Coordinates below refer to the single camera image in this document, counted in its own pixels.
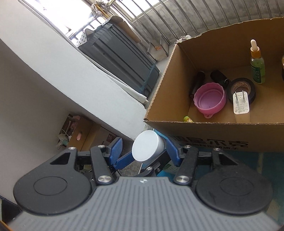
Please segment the blue ocean print mat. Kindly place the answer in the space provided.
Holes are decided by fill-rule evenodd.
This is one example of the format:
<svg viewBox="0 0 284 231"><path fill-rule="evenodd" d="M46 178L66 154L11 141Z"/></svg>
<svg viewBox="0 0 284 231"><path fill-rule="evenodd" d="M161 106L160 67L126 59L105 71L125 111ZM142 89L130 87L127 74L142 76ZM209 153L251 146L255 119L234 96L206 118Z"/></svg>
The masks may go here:
<svg viewBox="0 0 284 231"><path fill-rule="evenodd" d="M266 210L283 218L283 154L226 152L182 146L174 183L189 186L203 204L230 215Z"/></svg>

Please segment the white USB wall charger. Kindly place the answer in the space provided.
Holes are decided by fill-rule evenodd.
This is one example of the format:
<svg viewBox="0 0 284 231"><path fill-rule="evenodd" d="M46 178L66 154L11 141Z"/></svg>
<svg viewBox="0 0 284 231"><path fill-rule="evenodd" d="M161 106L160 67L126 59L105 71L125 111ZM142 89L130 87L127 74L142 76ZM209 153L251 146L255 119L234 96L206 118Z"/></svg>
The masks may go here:
<svg viewBox="0 0 284 231"><path fill-rule="evenodd" d="M233 94L233 112L235 115L249 113L248 93L245 91L235 92Z"/></svg>

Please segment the small open cardboard box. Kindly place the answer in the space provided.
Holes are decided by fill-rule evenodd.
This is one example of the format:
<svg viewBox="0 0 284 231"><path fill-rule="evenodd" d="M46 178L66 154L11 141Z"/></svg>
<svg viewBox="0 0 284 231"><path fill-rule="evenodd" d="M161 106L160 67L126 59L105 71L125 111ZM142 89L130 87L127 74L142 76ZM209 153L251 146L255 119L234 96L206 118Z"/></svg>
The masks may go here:
<svg viewBox="0 0 284 231"><path fill-rule="evenodd" d="M83 150L83 145L93 126L93 122L79 115L69 114L57 135L58 142L56 148L76 147Z"/></svg>

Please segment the white green supplement bottle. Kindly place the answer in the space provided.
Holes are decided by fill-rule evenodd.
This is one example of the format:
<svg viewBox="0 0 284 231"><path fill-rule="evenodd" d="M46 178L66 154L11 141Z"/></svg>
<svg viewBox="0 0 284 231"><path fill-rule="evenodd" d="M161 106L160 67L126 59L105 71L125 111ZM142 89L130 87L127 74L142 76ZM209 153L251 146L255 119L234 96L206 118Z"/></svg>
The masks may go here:
<svg viewBox="0 0 284 231"><path fill-rule="evenodd" d="M139 134L131 152L134 160L141 163L142 171L150 166L156 174L164 171L175 175L178 171L166 152L166 139L153 130L146 130Z"/></svg>

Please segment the black electrical tape roll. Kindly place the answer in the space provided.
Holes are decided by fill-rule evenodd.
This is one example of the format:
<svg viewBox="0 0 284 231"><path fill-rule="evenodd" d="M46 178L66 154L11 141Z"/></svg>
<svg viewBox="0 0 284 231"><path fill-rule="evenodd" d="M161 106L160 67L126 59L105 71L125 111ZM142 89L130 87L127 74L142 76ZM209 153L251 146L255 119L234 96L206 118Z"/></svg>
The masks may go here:
<svg viewBox="0 0 284 231"><path fill-rule="evenodd" d="M226 93L230 103L233 103L233 94L235 92L247 92L249 103L253 103L256 97L255 85L248 78L237 78L230 82Z"/></svg>

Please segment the black cylindrical device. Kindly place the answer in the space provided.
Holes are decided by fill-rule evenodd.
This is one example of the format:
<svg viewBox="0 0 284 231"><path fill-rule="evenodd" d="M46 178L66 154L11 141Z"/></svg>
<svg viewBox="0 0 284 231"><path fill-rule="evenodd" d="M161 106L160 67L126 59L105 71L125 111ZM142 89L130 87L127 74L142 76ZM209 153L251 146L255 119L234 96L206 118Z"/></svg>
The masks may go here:
<svg viewBox="0 0 284 231"><path fill-rule="evenodd" d="M210 73L210 78L213 82L220 84L224 89L227 89L230 80L219 70L214 70Z"/></svg>

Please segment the gold lid black jar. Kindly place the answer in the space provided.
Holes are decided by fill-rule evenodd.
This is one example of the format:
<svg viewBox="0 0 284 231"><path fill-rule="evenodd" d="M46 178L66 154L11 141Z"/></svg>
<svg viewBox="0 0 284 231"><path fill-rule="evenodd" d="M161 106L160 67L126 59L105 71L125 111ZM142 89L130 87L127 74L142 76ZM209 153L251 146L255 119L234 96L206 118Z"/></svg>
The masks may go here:
<svg viewBox="0 0 284 231"><path fill-rule="evenodd" d="M282 79L284 80L284 55L281 59L281 62L282 62Z"/></svg>

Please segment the green cartoon lip balm tube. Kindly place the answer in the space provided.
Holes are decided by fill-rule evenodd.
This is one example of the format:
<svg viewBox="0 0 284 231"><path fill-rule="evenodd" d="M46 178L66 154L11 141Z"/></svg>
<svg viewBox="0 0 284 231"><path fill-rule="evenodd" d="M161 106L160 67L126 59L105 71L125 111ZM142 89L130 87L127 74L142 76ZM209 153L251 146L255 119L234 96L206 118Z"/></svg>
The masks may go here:
<svg viewBox="0 0 284 231"><path fill-rule="evenodd" d="M183 118L183 121L184 121L184 122L193 123L193 120L192 120L191 118L189 118L188 116L185 116L185 117Z"/></svg>

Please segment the green dropper bottle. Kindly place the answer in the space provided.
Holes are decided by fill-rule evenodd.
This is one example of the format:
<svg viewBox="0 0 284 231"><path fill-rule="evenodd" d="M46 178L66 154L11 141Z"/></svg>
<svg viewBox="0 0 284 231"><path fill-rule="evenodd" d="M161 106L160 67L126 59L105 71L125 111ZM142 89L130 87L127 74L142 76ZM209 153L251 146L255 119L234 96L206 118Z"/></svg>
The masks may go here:
<svg viewBox="0 0 284 231"><path fill-rule="evenodd" d="M262 84L265 82L265 62L256 41L252 39L250 43L252 78L256 83Z"/></svg>

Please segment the dark grey plastic cabinet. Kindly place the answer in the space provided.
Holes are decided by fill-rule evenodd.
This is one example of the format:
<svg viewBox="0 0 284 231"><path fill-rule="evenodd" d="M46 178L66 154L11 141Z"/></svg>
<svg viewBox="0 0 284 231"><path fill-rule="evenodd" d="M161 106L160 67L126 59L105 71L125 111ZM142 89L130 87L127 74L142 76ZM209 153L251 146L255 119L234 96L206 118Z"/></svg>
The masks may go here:
<svg viewBox="0 0 284 231"><path fill-rule="evenodd" d="M159 76L155 62L121 28L106 23L86 28L78 48L103 68L144 96L149 96Z"/></svg>

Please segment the printed appliance carton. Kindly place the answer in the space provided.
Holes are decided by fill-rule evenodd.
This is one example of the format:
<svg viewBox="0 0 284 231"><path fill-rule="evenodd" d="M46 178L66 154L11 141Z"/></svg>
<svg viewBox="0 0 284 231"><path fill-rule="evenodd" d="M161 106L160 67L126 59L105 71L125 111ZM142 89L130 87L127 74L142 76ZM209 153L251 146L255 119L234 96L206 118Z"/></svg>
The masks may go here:
<svg viewBox="0 0 284 231"><path fill-rule="evenodd" d="M100 127L98 131L95 133L94 138L91 141L91 146L97 145L105 145L108 146L115 138L117 137L116 134L106 130L103 127Z"/></svg>

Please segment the metal balcony railing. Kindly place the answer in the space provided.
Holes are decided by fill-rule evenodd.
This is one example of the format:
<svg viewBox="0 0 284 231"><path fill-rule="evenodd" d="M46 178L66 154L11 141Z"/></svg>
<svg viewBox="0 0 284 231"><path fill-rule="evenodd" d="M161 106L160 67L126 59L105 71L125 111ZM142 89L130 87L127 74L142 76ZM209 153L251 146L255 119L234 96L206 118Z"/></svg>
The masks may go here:
<svg viewBox="0 0 284 231"><path fill-rule="evenodd" d="M145 42L192 37L210 29L283 16L283 1L121 1Z"/></svg>

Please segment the pink collapsible silicone cup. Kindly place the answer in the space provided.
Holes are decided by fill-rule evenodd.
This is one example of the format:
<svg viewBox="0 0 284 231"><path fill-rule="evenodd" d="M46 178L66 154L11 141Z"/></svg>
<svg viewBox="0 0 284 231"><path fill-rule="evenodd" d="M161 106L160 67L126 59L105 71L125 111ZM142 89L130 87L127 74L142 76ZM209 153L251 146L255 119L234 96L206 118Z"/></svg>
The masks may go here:
<svg viewBox="0 0 284 231"><path fill-rule="evenodd" d="M206 83L202 85L194 94L193 102L200 113L205 118L212 118L220 112L227 101L223 87L218 83Z"/></svg>

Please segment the large brown cardboard box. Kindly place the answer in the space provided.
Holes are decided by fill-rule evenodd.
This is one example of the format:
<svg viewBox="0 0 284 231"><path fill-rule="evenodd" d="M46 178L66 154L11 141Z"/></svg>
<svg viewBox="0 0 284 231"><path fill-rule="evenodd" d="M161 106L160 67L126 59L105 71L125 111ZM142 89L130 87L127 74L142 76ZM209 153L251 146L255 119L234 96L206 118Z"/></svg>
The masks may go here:
<svg viewBox="0 0 284 231"><path fill-rule="evenodd" d="M283 151L283 18L179 41L145 122L182 144Z"/></svg>

